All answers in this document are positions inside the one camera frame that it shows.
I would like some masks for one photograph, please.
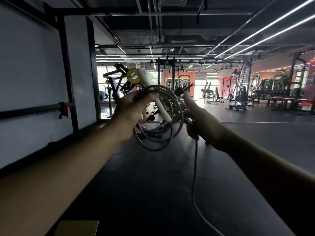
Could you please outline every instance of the jump rope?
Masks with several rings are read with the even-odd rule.
[[[159,96],[161,96],[165,102],[160,101],[159,98],[155,100],[155,104],[158,107],[161,115],[163,116],[164,120],[162,123],[159,124],[158,127],[154,129],[147,129],[143,126],[143,124],[138,123],[137,126],[134,128],[134,135],[137,139],[137,141],[140,143],[141,146],[143,146],[145,149],[149,151],[160,151],[164,149],[171,140],[179,134],[181,131],[184,122],[185,123],[191,123],[192,120],[189,118],[184,118],[183,109],[187,109],[185,103],[181,101],[177,96],[167,87],[162,85],[150,85],[148,76],[146,72],[143,69],[139,70],[139,77],[146,85],[146,87],[140,91],[135,97],[134,101],[138,101],[139,99],[143,98],[144,95],[147,95],[149,93],[158,93]],[[173,125],[175,123],[179,123],[179,127],[177,131],[175,132]],[[162,143],[162,146],[158,148],[149,148],[147,147],[139,138],[136,128],[140,130],[143,137],[148,139],[151,142],[155,143]],[[195,158],[194,158],[194,177],[193,177],[193,184],[191,189],[191,200],[193,205],[198,210],[200,216],[203,218],[203,220],[211,227],[213,228],[219,235],[224,236],[216,227],[214,227],[209,221],[207,221],[202,213],[200,212],[199,208],[197,207],[195,201],[194,201],[194,191],[195,191],[195,184],[196,184],[196,174],[197,174],[197,156],[198,156],[198,140],[196,140],[195,144]]]

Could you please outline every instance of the white handle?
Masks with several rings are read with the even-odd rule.
[[[144,69],[139,69],[139,77],[142,81],[142,83],[144,83],[145,86],[150,86],[150,81],[148,78],[148,75],[146,73],[146,71]],[[167,111],[165,110],[165,108],[163,107],[161,101],[159,100],[159,98],[154,100],[156,106],[158,107],[160,113],[162,114],[165,122],[169,123],[172,121],[172,118],[169,116],[169,114],[167,113]]]

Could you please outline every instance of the forearm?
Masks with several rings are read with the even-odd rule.
[[[114,128],[2,178],[1,235],[45,235],[119,146]]]
[[[315,178],[269,151],[232,135],[227,154],[296,235],[312,226]]]

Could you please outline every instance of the white wall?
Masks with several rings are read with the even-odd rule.
[[[43,11],[43,0],[25,0]],[[69,0],[44,0],[74,7]],[[79,127],[96,121],[85,17],[67,17]],[[0,111],[68,102],[58,31],[0,1]],[[59,111],[0,120],[0,168],[71,134]]]

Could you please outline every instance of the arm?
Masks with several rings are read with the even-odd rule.
[[[111,121],[67,149],[0,179],[1,235],[45,235],[141,120],[155,94],[121,99]]]
[[[240,137],[223,126],[214,116],[196,105],[187,95],[188,134],[198,135],[216,149],[226,152],[259,190],[275,212],[296,235],[313,231],[315,177],[269,151]],[[226,148],[226,145],[237,148]]]

